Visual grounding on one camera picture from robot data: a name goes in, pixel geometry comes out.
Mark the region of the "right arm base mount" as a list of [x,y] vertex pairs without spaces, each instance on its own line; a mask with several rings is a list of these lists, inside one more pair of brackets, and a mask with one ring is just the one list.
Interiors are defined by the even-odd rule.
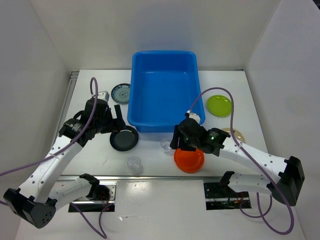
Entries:
[[218,182],[204,182],[203,188],[207,211],[252,208],[248,192],[223,192]]

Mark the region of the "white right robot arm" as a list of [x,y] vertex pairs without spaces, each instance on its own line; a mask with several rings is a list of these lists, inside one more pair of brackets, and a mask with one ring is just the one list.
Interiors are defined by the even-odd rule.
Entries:
[[219,182],[219,191],[225,197],[240,192],[261,193],[282,204],[295,206],[305,181],[298,158],[278,157],[243,142],[236,143],[228,132],[218,128],[207,130],[190,117],[175,125],[170,147],[188,152],[200,150],[204,154],[232,160],[257,173],[226,171]]

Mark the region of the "black round plate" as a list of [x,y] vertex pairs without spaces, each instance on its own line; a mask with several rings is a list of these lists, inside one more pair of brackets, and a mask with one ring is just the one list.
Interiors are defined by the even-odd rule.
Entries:
[[137,130],[131,126],[125,126],[120,131],[112,132],[109,138],[111,146],[119,152],[127,152],[133,149],[139,141]]

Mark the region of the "clear plastic cup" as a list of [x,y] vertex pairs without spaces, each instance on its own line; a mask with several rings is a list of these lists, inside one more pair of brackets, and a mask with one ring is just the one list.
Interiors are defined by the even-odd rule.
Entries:
[[144,170],[141,159],[136,156],[130,157],[128,159],[127,166],[131,170],[133,175],[141,175]]
[[171,141],[169,139],[165,139],[165,140],[161,141],[160,146],[161,146],[162,151],[165,154],[169,154],[172,152],[172,148],[170,147],[170,144],[171,144]]

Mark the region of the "blue patterned ceramic plate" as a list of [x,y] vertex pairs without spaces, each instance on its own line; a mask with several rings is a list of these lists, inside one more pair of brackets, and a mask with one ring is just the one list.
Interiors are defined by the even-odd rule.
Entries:
[[116,85],[111,91],[112,99],[120,105],[127,105],[130,98],[130,87],[129,83]]

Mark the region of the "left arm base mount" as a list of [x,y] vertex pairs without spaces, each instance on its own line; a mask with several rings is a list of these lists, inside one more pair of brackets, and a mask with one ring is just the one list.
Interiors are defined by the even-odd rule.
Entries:
[[104,188],[94,198],[81,196],[72,203],[83,213],[99,213],[105,207],[105,212],[115,211],[117,183],[115,181],[102,181]]

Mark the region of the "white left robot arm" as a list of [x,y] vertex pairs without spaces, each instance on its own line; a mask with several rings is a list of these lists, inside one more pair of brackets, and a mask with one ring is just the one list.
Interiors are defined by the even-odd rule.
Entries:
[[87,173],[70,184],[53,188],[71,160],[96,134],[118,132],[125,127],[120,105],[114,106],[113,118],[106,100],[94,101],[89,99],[84,110],[63,124],[48,153],[50,159],[41,163],[17,189],[9,188],[3,195],[13,213],[38,229],[45,227],[56,211],[80,197],[109,199],[108,188]]

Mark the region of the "lime green plate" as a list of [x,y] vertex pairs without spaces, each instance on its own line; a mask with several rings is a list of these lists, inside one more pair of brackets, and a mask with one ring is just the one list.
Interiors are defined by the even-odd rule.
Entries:
[[223,95],[213,95],[206,102],[208,111],[216,117],[227,117],[232,112],[232,102]]

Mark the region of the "orange round plate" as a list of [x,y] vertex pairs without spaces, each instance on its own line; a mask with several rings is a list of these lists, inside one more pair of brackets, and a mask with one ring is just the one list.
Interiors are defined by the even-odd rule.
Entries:
[[188,174],[198,172],[205,162],[204,153],[199,149],[196,151],[183,151],[177,149],[174,152],[173,159],[176,166],[181,171]]

